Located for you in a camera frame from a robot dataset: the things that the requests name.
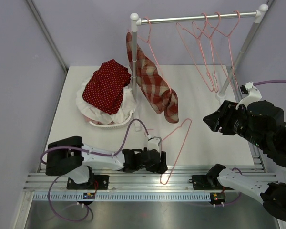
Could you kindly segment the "red polka dot skirt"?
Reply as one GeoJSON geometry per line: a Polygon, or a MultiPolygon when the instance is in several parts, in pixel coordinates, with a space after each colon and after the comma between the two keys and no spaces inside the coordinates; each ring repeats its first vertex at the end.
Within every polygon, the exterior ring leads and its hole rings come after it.
{"type": "Polygon", "coordinates": [[[85,86],[82,98],[88,104],[113,115],[123,101],[123,89],[128,86],[131,75],[128,68],[112,59],[101,64],[85,86]]]}

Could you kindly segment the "pink hanger of red skirt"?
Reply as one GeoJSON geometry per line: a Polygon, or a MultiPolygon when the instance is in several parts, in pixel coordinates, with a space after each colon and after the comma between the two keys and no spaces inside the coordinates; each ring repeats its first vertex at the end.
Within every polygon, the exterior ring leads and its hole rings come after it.
{"type": "Polygon", "coordinates": [[[183,147],[184,147],[184,145],[185,145],[185,142],[186,142],[186,140],[187,140],[187,137],[188,137],[190,128],[191,128],[191,126],[192,126],[192,120],[191,120],[190,118],[184,119],[183,122],[182,122],[179,126],[177,126],[173,131],[171,131],[171,132],[163,139],[163,141],[165,141],[166,139],[168,139],[171,135],[174,134],[175,131],[177,131],[178,129],[182,128],[183,125],[185,124],[185,122],[187,122],[187,121],[189,121],[189,126],[188,126],[188,128],[187,128],[187,131],[186,131],[185,137],[184,137],[184,139],[183,139],[182,145],[181,145],[181,147],[180,147],[179,153],[178,153],[178,155],[177,155],[177,157],[176,157],[176,159],[175,159],[175,162],[174,162],[174,164],[173,164],[173,166],[172,166],[172,168],[171,168],[171,170],[170,170],[170,172],[169,172],[169,175],[168,175],[168,177],[167,177],[167,180],[166,180],[165,182],[162,181],[163,175],[160,175],[160,184],[161,184],[161,185],[167,185],[167,184],[169,183],[169,180],[170,180],[170,178],[171,178],[171,176],[172,176],[172,174],[173,174],[173,172],[174,172],[174,169],[175,169],[175,167],[176,167],[176,165],[177,165],[177,162],[178,162],[178,160],[179,160],[179,157],[180,157],[180,155],[181,155],[181,152],[182,152],[183,147]]]}

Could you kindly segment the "white skirt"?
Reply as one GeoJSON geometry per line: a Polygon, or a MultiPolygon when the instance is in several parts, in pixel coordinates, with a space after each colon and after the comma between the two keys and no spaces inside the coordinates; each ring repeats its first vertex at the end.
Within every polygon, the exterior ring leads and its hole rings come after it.
{"type": "Polygon", "coordinates": [[[136,101],[129,86],[123,88],[123,101],[116,114],[109,115],[93,105],[87,103],[82,98],[82,94],[87,83],[92,77],[86,78],[76,93],[75,103],[86,122],[93,122],[95,125],[117,125],[126,122],[131,113],[135,111],[136,101]]]}

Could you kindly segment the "red plaid skirt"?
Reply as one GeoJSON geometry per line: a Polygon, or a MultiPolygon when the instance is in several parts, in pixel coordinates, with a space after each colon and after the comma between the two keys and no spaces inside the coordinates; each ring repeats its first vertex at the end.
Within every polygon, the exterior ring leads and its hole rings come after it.
{"type": "Polygon", "coordinates": [[[164,114],[169,123],[178,123],[178,96],[162,78],[152,62],[137,46],[136,82],[151,108],[157,114],[164,114]]]}

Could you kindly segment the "pink hanger of white skirt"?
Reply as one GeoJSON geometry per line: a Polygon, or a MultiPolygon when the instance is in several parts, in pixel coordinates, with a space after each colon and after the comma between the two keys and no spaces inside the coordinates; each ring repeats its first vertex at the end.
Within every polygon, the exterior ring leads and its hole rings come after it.
{"type": "Polygon", "coordinates": [[[206,64],[204,51],[201,45],[200,34],[198,34],[194,29],[194,23],[191,24],[190,29],[184,27],[180,22],[177,22],[175,26],[178,35],[181,38],[181,41],[200,77],[202,78],[208,90],[214,92],[215,85],[206,64]]]}

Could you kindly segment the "pink skirt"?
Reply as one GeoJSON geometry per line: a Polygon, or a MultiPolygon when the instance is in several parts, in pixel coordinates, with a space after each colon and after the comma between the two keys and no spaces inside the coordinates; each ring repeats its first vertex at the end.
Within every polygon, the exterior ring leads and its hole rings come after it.
{"type": "Polygon", "coordinates": [[[99,121],[96,121],[96,120],[92,120],[92,119],[90,119],[90,118],[88,118],[88,117],[86,117],[86,116],[83,116],[84,117],[84,120],[86,121],[86,122],[92,122],[92,123],[94,123],[95,125],[104,125],[103,123],[101,123],[101,122],[99,122],[99,121]]]}

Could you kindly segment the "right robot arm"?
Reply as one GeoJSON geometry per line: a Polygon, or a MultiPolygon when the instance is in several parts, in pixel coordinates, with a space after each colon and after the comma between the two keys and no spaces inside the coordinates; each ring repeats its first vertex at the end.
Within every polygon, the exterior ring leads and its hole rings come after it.
{"type": "Polygon", "coordinates": [[[260,183],[236,168],[215,164],[205,175],[193,175],[189,183],[194,190],[233,189],[258,201],[273,217],[286,222],[286,123],[284,111],[266,100],[245,106],[225,100],[203,118],[213,132],[238,135],[248,141],[255,151],[266,155],[282,171],[283,182],[260,183]]]}

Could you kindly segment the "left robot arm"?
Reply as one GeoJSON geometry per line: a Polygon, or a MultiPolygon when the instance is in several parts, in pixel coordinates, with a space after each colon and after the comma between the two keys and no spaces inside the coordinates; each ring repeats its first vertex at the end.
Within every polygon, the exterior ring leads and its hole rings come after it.
{"type": "Polygon", "coordinates": [[[95,169],[124,173],[146,170],[163,174],[167,171],[166,152],[160,150],[161,138],[148,140],[144,149],[122,149],[120,152],[97,149],[72,136],[48,144],[46,175],[67,176],[67,189],[107,189],[109,177],[94,174],[95,169]]]}

